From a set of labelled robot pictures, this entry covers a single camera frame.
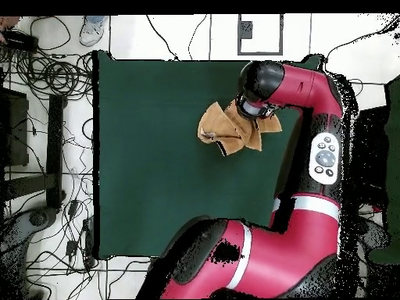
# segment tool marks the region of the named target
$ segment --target white sneaker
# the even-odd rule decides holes
[[[86,47],[91,47],[98,43],[104,34],[104,20],[98,23],[92,23],[84,18],[84,25],[80,30],[79,42]]]

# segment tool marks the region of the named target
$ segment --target control button panel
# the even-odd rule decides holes
[[[339,141],[333,134],[317,134],[311,143],[309,175],[318,183],[334,184],[338,179]]]

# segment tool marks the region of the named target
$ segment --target red robot arm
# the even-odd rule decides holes
[[[330,295],[341,207],[338,90],[323,72],[271,61],[250,62],[239,88],[237,110],[248,119],[277,106],[301,111],[270,226],[192,220],[149,270],[137,298],[210,298],[219,289],[256,298]]]

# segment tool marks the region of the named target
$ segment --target green table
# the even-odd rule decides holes
[[[264,134],[262,152],[223,157],[197,138],[206,109],[235,98],[247,62],[116,61],[104,52],[98,61],[100,257],[160,255],[203,214],[267,225],[298,112],[279,112],[283,131]]]

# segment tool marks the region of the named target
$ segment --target brown cloth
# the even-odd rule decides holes
[[[208,107],[198,124],[197,135],[206,144],[217,143],[224,155],[230,155],[245,146],[261,151],[261,134],[280,131],[282,127],[275,115],[254,121],[244,119],[233,100],[225,111],[218,102]]]

